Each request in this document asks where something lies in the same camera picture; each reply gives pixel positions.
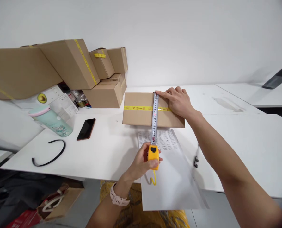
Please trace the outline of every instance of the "stack of cardboard boxes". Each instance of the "stack of cardboard boxes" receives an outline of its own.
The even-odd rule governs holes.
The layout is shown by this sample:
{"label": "stack of cardboard boxes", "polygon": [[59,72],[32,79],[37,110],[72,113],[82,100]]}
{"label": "stack of cardboard boxes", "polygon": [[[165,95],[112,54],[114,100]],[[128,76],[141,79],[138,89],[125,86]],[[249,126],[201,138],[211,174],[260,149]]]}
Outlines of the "stack of cardboard boxes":
{"label": "stack of cardboard boxes", "polygon": [[93,108],[119,108],[126,89],[128,66],[125,48],[99,48],[89,54],[101,82],[93,89],[83,89],[83,93]]}
{"label": "stack of cardboard boxes", "polygon": [[1,100],[27,99],[64,81],[83,90],[93,108],[120,107],[128,70],[124,47],[88,52],[83,39],[23,47],[0,49]]}

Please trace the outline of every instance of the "yellow packing tape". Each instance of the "yellow packing tape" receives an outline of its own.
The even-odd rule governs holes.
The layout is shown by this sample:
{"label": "yellow packing tape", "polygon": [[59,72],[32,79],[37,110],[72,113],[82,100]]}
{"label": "yellow packing tape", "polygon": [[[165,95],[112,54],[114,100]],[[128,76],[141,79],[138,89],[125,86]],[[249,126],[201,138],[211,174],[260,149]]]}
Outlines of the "yellow packing tape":
{"label": "yellow packing tape", "polygon": [[[124,110],[142,110],[142,111],[152,111],[152,106],[129,106],[125,105]],[[172,111],[169,107],[158,107],[158,111]]]}
{"label": "yellow packing tape", "polygon": [[94,56],[97,58],[97,57],[100,57],[100,58],[105,58],[106,55],[104,54],[100,54],[100,53],[95,53]]}
{"label": "yellow packing tape", "polygon": [[126,79],[123,80],[123,82],[121,84],[121,88],[123,87],[125,81],[126,81]]}
{"label": "yellow packing tape", "polygon": [[12,96],[10,96],[9,94],[7,94],[5,91],[3,91],[2,89],[0,89],[0,93],[4,94],[5,96],[7,96],[10,100],[13,100],[14,98]]}
{"label": "yellow packing tape", "polygon": [[87,66],[87,68],[88,68],[88,70],[89,70],[89,72],[90,72],[90,74],[91,74],[91,77],[93,78],[94,83],[95,83],[95,85],[96,85],[96,84],[97,84],[96,79],[95,79],[93,73],[92,73],[91,70],[90,70],[90,67],[89,67],[89,65],[88,65],[88,63],[87,63],[87,60],[86,60],[86,58],[85,58],[85,56],[84,56],[84,54],[83,54],[83,52],[82,52],[82,49],[81,49],[81,47],[80,47],[80,45],[79,45],[79,43],[78,43],[78,41],[77,41],[76,39],[75,39],[75,42],[76,42],[76,44],[77,44],[77,46],[78,46],[78,49],[79,49],[79,51],[80,51],[80,53],[81,53],[81,55],[82,55],[82,57],[83,57],[83,59],[84,59],[84,62],[85,62],[85,64],[86,64],[86,66]]}

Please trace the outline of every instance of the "right hand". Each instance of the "right hand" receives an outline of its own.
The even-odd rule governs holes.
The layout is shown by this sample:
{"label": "right hand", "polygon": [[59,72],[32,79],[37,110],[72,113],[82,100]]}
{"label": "right hand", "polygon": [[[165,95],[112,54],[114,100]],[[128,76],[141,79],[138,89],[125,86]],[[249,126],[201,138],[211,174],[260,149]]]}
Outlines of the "right hand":
{"label": "right hand", "polygon": [[155,91],[156,94],[169,100],[169,107],[177,115],[187,119],[190,115],[197,113],[191,104],[188,94],[185,89],[181,89],[179,86],[169,88],[165,92],[159,90]]}

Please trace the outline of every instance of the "mint green water bottle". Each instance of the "mint green water bottle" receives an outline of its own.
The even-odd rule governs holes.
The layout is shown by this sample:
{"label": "mint green water bottle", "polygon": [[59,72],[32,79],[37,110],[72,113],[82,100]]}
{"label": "mint green water bottle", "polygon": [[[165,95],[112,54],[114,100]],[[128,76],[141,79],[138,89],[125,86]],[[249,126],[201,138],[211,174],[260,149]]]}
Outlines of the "mint green water bottle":
{"label": "mint green water bottle", "polygon": [[72,133],[72,128],[49,105],[41,105],[29,111],[28,114],[61,137],[69,136]]}

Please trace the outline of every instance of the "white wall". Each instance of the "white wall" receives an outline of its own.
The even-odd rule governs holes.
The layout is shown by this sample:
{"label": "white wall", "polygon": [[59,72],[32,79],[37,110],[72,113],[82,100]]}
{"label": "white wall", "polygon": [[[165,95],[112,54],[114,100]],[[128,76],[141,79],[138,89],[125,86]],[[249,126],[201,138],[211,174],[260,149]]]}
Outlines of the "white wall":
{"label": "white wall", "polygon": [[20,108],[0,100],[0,149],[17,152],[42,130]]}
{"label": "white wall", "polygon": [[265,81],[282,68],[282,0],[0,0],[0,48],[83,38],[127,48],[127,86]]}

